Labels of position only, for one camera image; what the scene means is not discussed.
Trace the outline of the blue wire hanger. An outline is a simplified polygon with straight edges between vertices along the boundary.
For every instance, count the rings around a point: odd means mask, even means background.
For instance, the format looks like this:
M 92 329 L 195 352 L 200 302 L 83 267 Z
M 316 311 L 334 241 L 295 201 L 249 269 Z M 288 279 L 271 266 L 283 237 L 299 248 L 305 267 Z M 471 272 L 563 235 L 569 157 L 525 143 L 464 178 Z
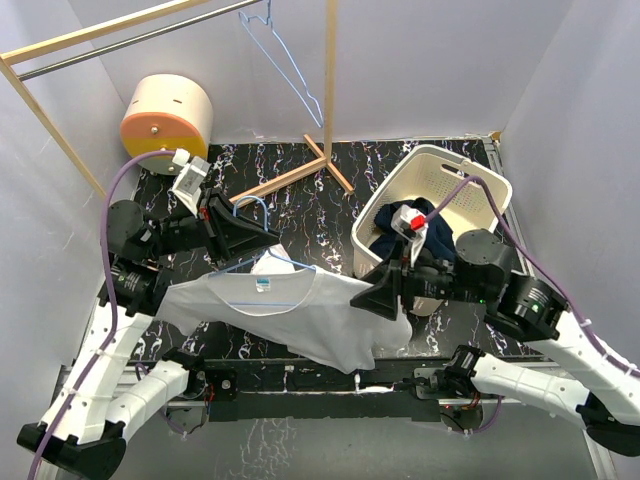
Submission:
M 240 197 L 239 200 L 233 202 L 233 216 L 236 217 L 238 214 L 238 208 L 240 204 L 244 201 L 254 200 L 259 205 L 262 206 L 263 210 L 263 230 L 268 233 L 269 232 L 269 209 L 266 206 L 266 203 L 263 198 L 257 195 L 246 194 Z M 229 267 L 223 268 L 222 270 L 218 270 L 206 275 L 207 279 L 219 277 L 223 274 L 232 273 L 238 270 L 241 267 L 252 264 L 252 268 L 250 273 L 257 274 L 260 276 L 266 276 L 267 274 L 276 274 L 276 273 L 294 273 L 296 272 L 296 267 L 300 270 L 309 270 L 316 271 L 315 266 L 307 265 L 304 263 L 300 263 L 292 260 L 288 256 L 282 256 L 278 254 L 273 247 L 269 247 L 264 250 L 259 256 L 251 257 L 250 259 L 241 261 L 237 264 L 231 265 Z
M 263 14 L 238 13 L 240 25 L 257 49 L 303 105 L 316 127 L 324 126 L 324 112 L 319 98 L 311 91 L 293 52 L 275 28 L 273 2 L 266 1 Z

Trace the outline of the white t shirt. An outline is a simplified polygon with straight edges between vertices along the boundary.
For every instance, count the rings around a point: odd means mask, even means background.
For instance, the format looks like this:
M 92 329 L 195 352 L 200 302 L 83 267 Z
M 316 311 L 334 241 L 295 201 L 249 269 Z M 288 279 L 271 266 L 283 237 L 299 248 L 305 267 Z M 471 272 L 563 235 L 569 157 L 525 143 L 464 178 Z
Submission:
M 389 321 L 350 306 L 367 283 L 315 267 L 266 276 L 206 274 L 170 286 L 155 317 L 183 335 L 223 322 L 346 374 L 373 369 L 377 349 L 396 352 L 408 344 L 412 327 L 405 315 Z

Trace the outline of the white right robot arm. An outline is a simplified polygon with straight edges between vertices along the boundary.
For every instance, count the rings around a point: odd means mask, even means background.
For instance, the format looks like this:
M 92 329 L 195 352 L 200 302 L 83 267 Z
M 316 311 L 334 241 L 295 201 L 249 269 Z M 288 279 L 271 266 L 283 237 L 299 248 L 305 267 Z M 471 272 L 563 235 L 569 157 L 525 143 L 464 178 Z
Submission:
M 478 348 L 460 345 L 445 367 L 413 379 L 418 391 L 466 397 L 496 395 L 560 416 L 602 447 L 626 457 L 639 454 L 639 379 L 611 349 L 591 342 L 569 302 L 546 282 L 515 273 L 512 247 L 480 229 L 462 234 L 454 261 L 410 266 L 409 243 L 364 278 L 369 288 L 351 306 L 388 320 L 410 310 L 417 297 L 485 306 L 484 322 L 556 362 L 567 377 L 518 367 Z

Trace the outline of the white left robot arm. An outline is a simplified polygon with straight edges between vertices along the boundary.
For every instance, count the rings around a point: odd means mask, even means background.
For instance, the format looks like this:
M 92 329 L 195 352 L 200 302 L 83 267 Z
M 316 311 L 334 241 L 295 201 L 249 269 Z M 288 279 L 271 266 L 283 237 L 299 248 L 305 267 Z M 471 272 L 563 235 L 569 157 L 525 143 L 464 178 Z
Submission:
M 89 334 L 58 396 L 40 421 L 24 425 L 23 448 L 84 479 L 109 479 L 133 434 L 174 397 L 200 396 L 204 360 L 169 350 L 133 387 L 115 396 L 132 350 L 156 316 L 172 272 L 161 257 L 203 248 L 221 263 L 278 243 L 269 221 L 238 213 L 207 189 L 181 212 L 154 217 L 132 200 L 107 202 L 101 220 L 106 280 Z

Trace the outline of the cream plastic laundry basket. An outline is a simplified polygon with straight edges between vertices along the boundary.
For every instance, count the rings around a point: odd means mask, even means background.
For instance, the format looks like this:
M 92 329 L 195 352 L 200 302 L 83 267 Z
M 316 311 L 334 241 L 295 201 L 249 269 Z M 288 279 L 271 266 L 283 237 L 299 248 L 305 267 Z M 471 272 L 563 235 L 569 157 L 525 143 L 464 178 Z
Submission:
M 482 178 L 503 213 L 512 197 L 512 186 L 503 176 L 470 159 L 433 145 L 414 147 L 391 171 L 367 201 L 351 229 L 354 274 L 361 278 L 382 258 L 370 246 L 381 235 L 374 218 L 382 206 L 422 197 L 437 206 L 461 181 Z M 475 230 L 493 232 L 498 224 L 482 188 L 471 182 L 444 208 L 441 216 L 453 230 L 453 237 Z

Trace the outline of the metal hanging rod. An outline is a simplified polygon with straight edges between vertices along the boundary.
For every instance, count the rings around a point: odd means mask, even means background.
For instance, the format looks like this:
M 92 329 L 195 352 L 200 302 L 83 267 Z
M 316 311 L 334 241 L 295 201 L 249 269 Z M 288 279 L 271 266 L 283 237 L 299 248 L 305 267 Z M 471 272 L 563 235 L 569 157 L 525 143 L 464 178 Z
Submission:
M 157 28 L 136 36 L 132 36 L 100 48 L 94 48 L 93 50 L 72 56 L 65 60 L 61 60 L 59 62 L 52 63 L 49 65 L 43 66 L 41 68 L 37 68 L 28 72 L 21 73 L 17 76 L 17 78 L 20 81 L 28 81 L 34 78 L 38 78 L 38 77 L 47 75 L 49 73 L 53 73 L 53 72 L 86 62 L 88 60 L 92 60 L 94 58 L 98 58 L 103 55 L 107 55 L 107 54 L 128 48 L 136 44 L 146 42 L 148 40 L 151 40 L 163 35 L 167 35 L 169 33 L 186 29 L 188 27 L 203 23 L 205 21 L 229 14 L 235 11 L 239 11 L 245 7 L 248 7 L 257 3 L 261 3 L 261 0 L 246 0 L 246 1 L 236 2 L 232 5 L 228 5 L 228 6 L 201 14 L 201 15 L 193 16 L 186 20 L 175 22 L 173 24 L 170 24 L 161 28 Z

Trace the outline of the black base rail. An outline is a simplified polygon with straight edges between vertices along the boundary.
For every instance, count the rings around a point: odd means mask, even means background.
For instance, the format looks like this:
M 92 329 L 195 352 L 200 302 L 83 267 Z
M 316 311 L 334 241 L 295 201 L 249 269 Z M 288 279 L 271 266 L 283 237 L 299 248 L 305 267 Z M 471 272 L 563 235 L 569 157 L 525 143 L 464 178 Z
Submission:
M 489 394 L 461 394 L 429 376 L 441 359 L 378 359 L 375 368 L 344 374 L 304 359 L 207 360 L 213 386 L 212 422 L 253 419 L 401 418 L 438 422 L 454 408 L 477 410 L 494 402 Z

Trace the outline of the wooden clothes rack frame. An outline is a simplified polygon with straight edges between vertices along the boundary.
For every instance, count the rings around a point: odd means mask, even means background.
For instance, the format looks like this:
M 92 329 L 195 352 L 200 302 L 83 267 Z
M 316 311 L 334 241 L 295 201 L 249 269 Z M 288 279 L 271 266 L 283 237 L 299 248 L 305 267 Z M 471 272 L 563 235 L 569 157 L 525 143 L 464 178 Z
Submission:
M 246 7 L 240 1 L 200 16 L 174 23 L 172 25 L 149 31 L 106 47 L 94 49 L 67 60 L 51 64 L 27 73 L 18 74 L 13 67 L 27 60 L 33 60 L 77 44 L 140 25 L 182 10 L 194 7 L 192 1 L 168 1 L 129 15 L 110 21 L 95 24 L 55 38 L 22 47 L 1 56 L 1 71 L 14 87 L 16 92 L 31 108 L 42 125 L 53 135 L 68 158 L 94 189 L 100 187 L 97 180 L 86 169 L 80 158 L 71 148 L 67 140 L 53 125 L 44 110 L 37 104 L 35 97 L 25 86 L 25 81 L 71 65 L 98 57 L 130 45 L 141 43 L 186 28 L 195 23 L 221 16 Z M 332 161 L 332 121 L 335 78 L 335 54 L 338 4 L 329 1 L 326 4 L 326 66 L 325 66 L 325 98 L 322 129 L 324 144 L 318 146 L 310 136 L 304 138 L 313 151 L 315 158 L 293 170 L 280 174 L 241 194 L 232 197 L 239 204 L 250 202 L 252 196 L 265 197 L 284 187 L 291 185 L 322 169 L 328 170 L 338 181 L 346 193 L 354 188 Z M 177 175 L 178 169 L 171 162 L 173 150 L 185 148 L 194 154 L 207 155 L 213 128 L 213 107 L 208 95 L 195 82 L 174 74 L 156 74 L 143 79 L 133 95 L 125 117 L 120 125 L 120 136 L 130 156 L 157 150 L 157 160 L 146 160 L 143 165 L 156 174 Z

